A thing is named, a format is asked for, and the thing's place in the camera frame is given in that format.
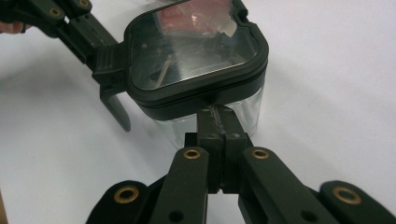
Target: white background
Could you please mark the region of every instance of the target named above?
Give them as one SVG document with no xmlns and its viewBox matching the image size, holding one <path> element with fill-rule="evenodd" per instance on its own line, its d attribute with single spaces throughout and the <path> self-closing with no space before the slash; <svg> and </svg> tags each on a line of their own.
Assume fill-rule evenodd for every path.
<svg viewBox="0 0 396 224">
<path fill-rule="evenodd" d="M 159 4 L 93 0 L 119 41 Z M 259 128 L 313 189 L 355 184 L 396 214 L 396 3 L 245 0 L 270 46 Z M 0 35 L 0 189 L 10 223 L 83 223 L 126 179 L 147 185 L 175 151 L 128 95 L 125 133 L 99 100 L 90 70 L 36 28 Z M 208 223 L 242 223 L 236 197 L 209 197 Z"/>
</svg>

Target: mounting hole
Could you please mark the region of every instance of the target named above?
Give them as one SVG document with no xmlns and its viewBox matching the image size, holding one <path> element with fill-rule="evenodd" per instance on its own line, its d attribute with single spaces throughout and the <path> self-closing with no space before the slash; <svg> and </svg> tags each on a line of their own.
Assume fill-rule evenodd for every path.
<svg viewBox="0 0 396 224">
<path fill-rule="evenodd" d="M 309 221 L 309 222 L 317 222 L 318 221 L 317 215 L 315 215 L 313 212 L 309 212 L 309 211 L 301 212 L 301 217 L 305 221 Z"/>
<path fill-rule="evenodd" d="M 172 222 L 182 221 L 184 218 L 184 214 L 180 211 L 173 211 L 169 214 L 169 220 Z"/>
<path fill-rule="evenodd" d="M 52 7 L 49 10 L 49 14 L 53 17 L 59 17 L 61 15 L 61 10 L 59 8 Z"/>
<path fill-rule="evenodd" d="M 114 201 L 116 201 L 116 203 L 131 203 L 137 196 L 139 196 L 137 187 L 124 186 L 116 191 L 114 194 Z"/>
<path fill-rule="evenodd" d="M 332 194 L 344 203 L 359 204 L 361 203 L 361 196 L 352 189 L 346 187 L 335 187 Z"/>
<path fill-rule="evenodd" d="M 270 154 L 268 154 L 268 152 L 262 150 L 262 149 L 256 149 L 253 150 L 252 155 L 257 158 L 257 159 L 267 159 L 268 157 L 270 157 Z"/>
<path fill-rule="evenodd" d="M 79 4 L 82 7 L 88 7 L 90 5 L 90 3 L 87 0 L 79 0 Z"/>
<path fill-rule="evenodd" d="M 189 149 L 184 152 L 184 157 L 190 160 L 197 159 L 201 156 L 201 152 L 196 149 Z"/>
</svg>

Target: brass screw insert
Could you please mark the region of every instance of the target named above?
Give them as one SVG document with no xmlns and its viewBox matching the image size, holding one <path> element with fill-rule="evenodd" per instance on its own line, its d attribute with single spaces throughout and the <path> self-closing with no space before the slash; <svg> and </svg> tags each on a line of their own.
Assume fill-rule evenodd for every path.
<svg viewBox="0 0 396 224">
<path fill-rule="evenodd" d="M 344 203 L 359 204 L 361 203 L 361 196 L 352 189 L 346 187 L 335 187 L 332 194 Z"/>
<path fill-rule="evenodd" d="M 116 203 L 131 203 L 139 196 L 139 189 L 135 186 L 124 186 L 114 194 Z"/>
<path fill-rule="evenodd" d="M 251 155 L 257 159 L 260 159 L 260 160 L 264 160 L 264 159 L 267 159 L 268 157 L 270 157 L 270 154 L 268 154 L 268 152 L 266 152 L 263 149 L 255 149 L 255 150 L 253 150 Z"/>
<path fill-rule="evenodd" d="M 201 152 L 196 149 L 189 149 L 184 152 L 184 157 L 189 160 L 195 160 L 201 156 Z"/>
</svg>

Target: black linkage arm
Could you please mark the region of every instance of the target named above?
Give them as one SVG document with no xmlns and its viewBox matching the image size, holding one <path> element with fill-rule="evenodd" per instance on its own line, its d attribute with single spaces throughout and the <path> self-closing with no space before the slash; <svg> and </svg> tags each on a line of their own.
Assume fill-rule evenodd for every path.
<svg viewBox="0 0 396 224">
<path fill-rule="evenodd" d="M 149 187 L 134 181 L 113 186 L 87 223 L 205 223 L 207 193 L 219 189 L 239 194 L 249 224 L 396 223 L 353 185 L 331 181 L 320 192 L 304 186 L 273 151 L 251 144 L 230 108 L 210 106 L 197 114 L 197 133 L 186 134 L 168 175 Z"/>
<path fill-rule="evenodd" d="M 50 37 L 60 38 L 95 72 L 101 61 L 98 50 L 118 43 L 91 14 L 91 9 L 89 0 L 0 0 L 0 21 L 21 21 L 38 27 Z M 125 91 L 123 85 L 112 77 L 96 80 L 101 85 L 102 102 L 122 128 L 130 131 L 127 113 L 115 95 Z"/>
</svg>

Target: white table surface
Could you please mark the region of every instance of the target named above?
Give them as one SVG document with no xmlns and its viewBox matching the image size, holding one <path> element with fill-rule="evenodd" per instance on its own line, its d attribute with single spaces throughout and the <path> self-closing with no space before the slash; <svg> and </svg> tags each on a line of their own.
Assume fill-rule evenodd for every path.
<svg viewBox="0 0 396 224">
<path fill-rule="evenodd" d="M 147 0 L 92 0 L 119 41 Z M 396 214 L 394 1 L 245 0 L 270 46 L 256 146 L 312 189 L 355 184 Z M 125 133 L 90 70 L 36 28 L 0 35 L 0 190 L 9 223 L 84 223 L 112 185 L 151 184 L 175 151 L 127 94 Z M 209 197 L 207 223 L 242 223 L 236 196 Z"/>
</svg>

